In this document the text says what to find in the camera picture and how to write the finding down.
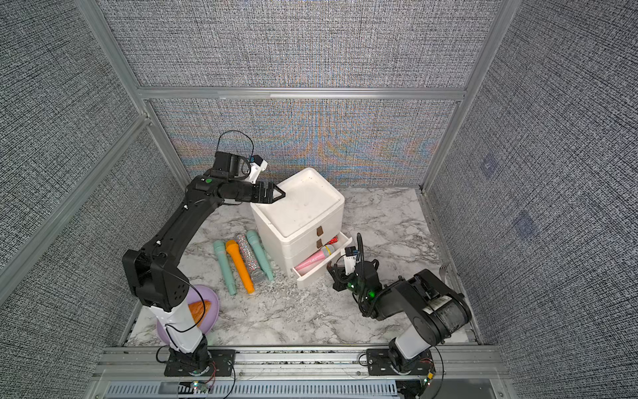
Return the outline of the pink microphone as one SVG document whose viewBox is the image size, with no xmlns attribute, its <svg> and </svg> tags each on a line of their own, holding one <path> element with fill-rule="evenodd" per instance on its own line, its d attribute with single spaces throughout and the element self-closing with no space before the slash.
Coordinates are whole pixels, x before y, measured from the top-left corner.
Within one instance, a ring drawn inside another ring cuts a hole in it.
<svg viewBox="0 0 638 399">
<path fill-rule="evenodd" d="M 295 267 L 295 270 L 302 274 L 302 271 L 308 268 L 313 268 L 316 264 L 324 261 L 324 259 L 330 257 L 335 252 L 335 248 L 332 244 L 327 244 L 319 249 L 319 251 L 315 252 L 315 254 L 311 255 L 303 262 L 301 262 L 298 266 Z"/>
</svg>

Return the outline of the white bottom drawer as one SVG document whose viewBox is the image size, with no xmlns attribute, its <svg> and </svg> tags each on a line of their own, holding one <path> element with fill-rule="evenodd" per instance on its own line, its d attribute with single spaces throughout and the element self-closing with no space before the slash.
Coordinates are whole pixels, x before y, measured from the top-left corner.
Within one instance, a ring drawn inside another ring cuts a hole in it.
<svg viewBox="0 0 638 399">
<path fill-rule="evenodd" d="M 293 275 L 297 277 L 297 287 L 307 289 L 318 281 L 327 272 L 327 266 L 335 264 L 340 256 L 346 254 L 346 247 L 351 246 L 352 242 L 352 237 L 340 232 L 337 235 L 337 241 L 332 244 L 334 251 L 303 269 L 294 269 Z"/>
</svg>

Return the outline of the white drawer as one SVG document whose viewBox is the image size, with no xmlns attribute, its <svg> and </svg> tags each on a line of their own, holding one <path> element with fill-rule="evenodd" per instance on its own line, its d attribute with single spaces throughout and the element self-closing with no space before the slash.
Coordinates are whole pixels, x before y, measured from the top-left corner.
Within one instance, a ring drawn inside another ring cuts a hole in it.
<svg viewBox="0 0 638 399">
<path fill-rule="evenodd" d="M 318 281 L 327 272 L 327 266 L 335 264 L 340 256 L 346 254 L 346 247 L 351 246 L 352 242 L 352 237 L 340 232 L 337 235 L 337 241 L 332 244 L 334 251 L 303 269 L 294 269 L 293 275 L 297 277 L 297 287 L 307 289 Z"/>
<path fill-rule="evenodd" d="M 336 236 L 342 228 L 343 207 L 337 207 L 330 212 L 324 212 L 316 219 L 302 226 L 295 233 L 282 239 L 285 245 L 294 246 L 299 244 L 302 247 L 316 247 L 317 241 L 327 243 Z"/>
<path fill-rule="evenodd" d="M 299 244 L 294 246 L 284 245 L 282 248 L 282 262 L 286 264 L 287 267 L 297 266 L 325 245 L 326 243 L 322 243 L 320 240 L 317 241 L 315 248 L 310 245 L 306 247 L 302 247 Z"/>
</svg>

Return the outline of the mint green microphone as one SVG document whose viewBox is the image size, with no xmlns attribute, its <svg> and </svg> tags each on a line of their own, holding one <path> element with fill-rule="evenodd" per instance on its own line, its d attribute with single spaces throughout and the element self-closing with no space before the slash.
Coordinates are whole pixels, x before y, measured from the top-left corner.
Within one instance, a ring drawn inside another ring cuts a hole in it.
<svg viewBox="0 0 638 399">
<path fill-rule="evenodd" d="M 260 268 L 264 271 L 267 279 L 272 282 L 274 281 L 274 274 L 272 272 L 271 264 L 267 258 L 267 254 L 262 246 L 261 239 L 259 238 L 259 234 L 255 230 L 248 230 L 246 233 L 247 240 L 252 250 L 254 251 L 255 257 L 259 263 Z"/>
<path fill-rule="evenodd" d="M 224 283 L 231 296 L 237 294 L 237 285 L 234 280 L 232 269 L 229 265 L 229 258 L 224 241 L 216 240 L 213 243 L 214 253 L 217 256 L 219 267 L 224 278 Z"/>
</svg>

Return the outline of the white top drawer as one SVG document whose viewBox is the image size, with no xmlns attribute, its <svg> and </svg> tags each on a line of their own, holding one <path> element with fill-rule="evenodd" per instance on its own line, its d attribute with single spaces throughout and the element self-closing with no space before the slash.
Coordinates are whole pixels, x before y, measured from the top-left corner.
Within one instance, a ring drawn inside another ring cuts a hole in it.
<svg viewBox="0 0 638 399">
<path fill-rule="evenodd" d="M 316 247 L 317 241 L 327 243 L 336 236 L 342 228 L 343 207 L 337 207 L 330 212 L 324 212 L 316 219 L 302 226 L 295 233 L 282 239 L 285 245 L 294 246 L 299 244 L 302 247 Z"/>
</svg>

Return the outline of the orange microphone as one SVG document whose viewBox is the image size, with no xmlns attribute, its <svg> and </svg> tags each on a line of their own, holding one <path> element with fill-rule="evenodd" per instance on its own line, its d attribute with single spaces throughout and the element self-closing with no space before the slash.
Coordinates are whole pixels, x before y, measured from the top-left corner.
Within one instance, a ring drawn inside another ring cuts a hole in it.
<svg viewBox="0 0 638 399">
<path fill-rule="evenodd" d="M 244 264 L 244 259 L 239 249 L 239 245 L 234 240 L 226 242 L 226 251 L 230 255 L 234 266 L 238 271 L 242 284 L 249 295 L 255 293 L 255 288 L 252 279 L 250 278 L 249 271 Z"/>
</svg>

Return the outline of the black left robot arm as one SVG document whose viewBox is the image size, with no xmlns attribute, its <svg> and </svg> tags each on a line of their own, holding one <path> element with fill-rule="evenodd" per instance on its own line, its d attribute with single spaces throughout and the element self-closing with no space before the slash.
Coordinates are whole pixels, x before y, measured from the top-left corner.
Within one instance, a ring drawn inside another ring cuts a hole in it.
<svg viewBox="0 0 638 399">
<path fill-rule="evenodd" d="M 177 210 L 141 249 L 122 258 L 131 293 L 160 321 L 176 352 L 192 354 L 205 347 L 204 333 L 187 304 L 189 279 L 179 262 L 199 227 L 227 201 L 272 204 L 286 194 L 274 183 L 259 180 L 267 161 L 218 151 L 214 165 L 187 184 Z"/>
</svg>

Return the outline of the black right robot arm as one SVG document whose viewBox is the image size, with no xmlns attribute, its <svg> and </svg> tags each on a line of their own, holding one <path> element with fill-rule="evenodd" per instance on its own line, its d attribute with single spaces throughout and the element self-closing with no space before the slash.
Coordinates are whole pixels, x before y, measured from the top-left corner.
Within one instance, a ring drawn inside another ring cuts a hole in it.
<svg viewBox="0 0 638 399">
<path fill-rule="evenodd" d="M 383 285 L 379 262 L 359 261 L 352 273 L 336 264 L 327 266 L 337 292 L 348 290 L 363 317 L 377 321 L 405 314 L 410 327 L 388 344 L 393 367 L 404 372 L 415 360 L 422 360 L 432 347 L 441 344 L 472 319 L 463 294 L 448 287 L 428 269 L 410 279 L 400 277 Z"/>
</svg>

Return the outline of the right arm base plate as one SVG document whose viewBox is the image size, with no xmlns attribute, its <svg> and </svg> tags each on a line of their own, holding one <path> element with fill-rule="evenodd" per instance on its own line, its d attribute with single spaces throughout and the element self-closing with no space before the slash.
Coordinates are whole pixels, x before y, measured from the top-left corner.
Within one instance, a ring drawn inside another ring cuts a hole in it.
<svg viewBox="0 0 638 399">
<path fill-rule="evenodd" d="M 406 359 L 394 349 L 367 349 L 365 366 L 371 376 L 424 376 L 436 374 L 435 362 L 429 349 L 412 359 Z"/>
</svg>

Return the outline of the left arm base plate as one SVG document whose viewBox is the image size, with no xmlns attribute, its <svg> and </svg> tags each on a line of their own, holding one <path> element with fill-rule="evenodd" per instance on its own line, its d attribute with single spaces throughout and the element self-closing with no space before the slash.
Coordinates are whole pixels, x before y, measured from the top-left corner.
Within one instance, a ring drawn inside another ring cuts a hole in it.
<svg viewBox="0 0 638 399">
<path fill-rule="evenodd" d="M 231 377 L 236 352 L 232 349 L 182 353 L 171 349 L 164 369 L 165 377 Z"/>
</svg>

